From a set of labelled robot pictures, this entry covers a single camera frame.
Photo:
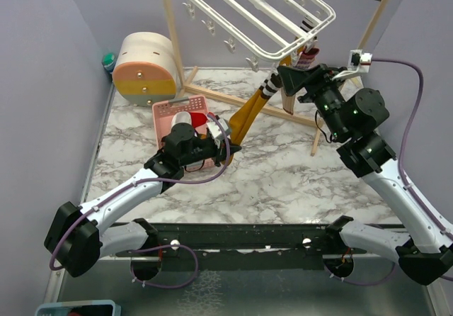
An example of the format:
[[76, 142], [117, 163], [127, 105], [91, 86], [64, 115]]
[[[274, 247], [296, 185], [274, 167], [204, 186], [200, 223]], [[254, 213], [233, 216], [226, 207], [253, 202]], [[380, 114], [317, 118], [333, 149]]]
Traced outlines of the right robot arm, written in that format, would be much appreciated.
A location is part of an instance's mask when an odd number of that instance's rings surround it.
[[452, 224], [409, 181], [395, 151], [377, 134], [377, 127], [389, 117], [382, 95], [361, 88], [344, 99], [339, 90], [342, 67], [279, 66], [277, 72], [288, 96], [305, 90], [298, 100], [316, 106], [332, 141], [340, 144], [340, 160], [384, 199], [406, 229], [391, 232], [342, 216], [328, 226], [326, 247], [334, 253], [352, 248], [379, 255], [423, 286], [447, 273], [452, 267]]

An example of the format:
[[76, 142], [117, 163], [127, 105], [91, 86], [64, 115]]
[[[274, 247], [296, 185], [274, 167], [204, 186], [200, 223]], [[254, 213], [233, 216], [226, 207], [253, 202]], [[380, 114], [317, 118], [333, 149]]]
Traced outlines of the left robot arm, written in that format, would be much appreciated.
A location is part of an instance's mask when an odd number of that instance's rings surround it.
[[49, 268], [64, 269], [78, 277], [111, 254], [127, 250], [151, 254], [156, 238], [150, 225], [139, 220], [115, 227], [115, 222], [172, 186], [187, 184], [183, 177], [191, 164], [211, 159], [226, 170], [230, 157], [241, 149], [230, 140], [230, 133], [228, 122], [215, 115], [207, 122], [205, 137], [199, 136], [190, 123], [176, 123], [164, 137], [163, 147], [126, 182], [92, 201], [62, 204], [44, 241], [51, 254]]

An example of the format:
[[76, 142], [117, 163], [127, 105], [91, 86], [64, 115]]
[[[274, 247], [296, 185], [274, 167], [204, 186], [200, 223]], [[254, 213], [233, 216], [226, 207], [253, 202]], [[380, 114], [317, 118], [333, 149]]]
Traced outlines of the red sock white pattern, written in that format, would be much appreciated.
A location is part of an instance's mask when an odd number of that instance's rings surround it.
[[199, 112], [189, 112], [190, 119], [191, 119], [191, 125], [194, 128], [198, 128], [202, 125], [204, 125], [207, 121], [208, 118], [204, 113], [199, 113]]

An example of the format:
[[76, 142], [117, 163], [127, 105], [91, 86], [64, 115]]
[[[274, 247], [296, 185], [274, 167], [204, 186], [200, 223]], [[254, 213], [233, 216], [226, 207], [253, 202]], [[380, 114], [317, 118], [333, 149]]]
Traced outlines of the maroon cream striped sock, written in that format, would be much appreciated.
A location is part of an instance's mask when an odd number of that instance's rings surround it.
[[[298, 48], [290, 55], [286, 56], [280, 61], [280, 66], [295, 67], [299, 69], [310, 68], [312, 62], [315, 60], [319, 49], [317, 48], [318, 38], [314, 36], [307, 44]], [[285, 93], [284, 89], [280, 91], [282, 98], [283, 110], [290, 114], [294, 114], [295, 95], [289, 96]]]

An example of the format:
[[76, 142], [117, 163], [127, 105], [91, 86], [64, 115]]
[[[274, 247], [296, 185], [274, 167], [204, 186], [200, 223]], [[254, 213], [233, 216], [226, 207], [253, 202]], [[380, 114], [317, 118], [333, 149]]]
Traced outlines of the mustard sock striped cuff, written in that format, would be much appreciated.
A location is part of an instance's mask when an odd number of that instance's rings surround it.
[[230, 117], [229, 126], [231, 127], [231, 141], [233, 144], [240, 145], [242, 143], [256, 116], [268, 100], [281, 88], [280, 76], [276, 71], [271, 71], [254, 95]]

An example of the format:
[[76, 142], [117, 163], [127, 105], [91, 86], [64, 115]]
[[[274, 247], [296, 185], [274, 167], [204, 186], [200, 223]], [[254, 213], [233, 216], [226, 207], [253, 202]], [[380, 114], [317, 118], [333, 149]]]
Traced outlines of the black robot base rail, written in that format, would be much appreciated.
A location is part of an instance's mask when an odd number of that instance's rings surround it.
[[137, 218], [100, 232], [82, 222], [58, 260], [73, 277], [110, 255], [153, 257], [169, 271], [321, 270], [352, 249], [334, 231], [332, 225], [151, 224]]

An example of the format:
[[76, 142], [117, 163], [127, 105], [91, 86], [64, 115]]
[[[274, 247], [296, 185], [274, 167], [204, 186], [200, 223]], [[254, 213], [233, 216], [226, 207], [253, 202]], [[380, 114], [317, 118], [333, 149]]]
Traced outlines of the mustard yellow sock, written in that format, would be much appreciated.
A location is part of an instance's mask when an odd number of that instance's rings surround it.
[[305, 47], [301, 47], [291, 53], [289, 53], [286, 57], [284, 57], [279, 65], [276, 68], [276, 73], [278, 74], [280, 67], [291, 67], [296, 69], [306, 69], [306, 65], [304, 64], [304, 60], [302, 56], [304, 54]]

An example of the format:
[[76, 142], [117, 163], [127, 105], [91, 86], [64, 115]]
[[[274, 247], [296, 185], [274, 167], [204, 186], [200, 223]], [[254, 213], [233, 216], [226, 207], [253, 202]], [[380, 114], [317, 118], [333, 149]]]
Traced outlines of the white plastic clip hanger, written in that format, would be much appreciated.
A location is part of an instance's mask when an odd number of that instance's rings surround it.
[[191, 19], [200, 17], [211, 36], [221, 36], [231, 54], [247, 51], [254, 72], [261, 62], [277, 64], [313, 46], [336, 19], [323, 0], [185, 0], [183, 5]]

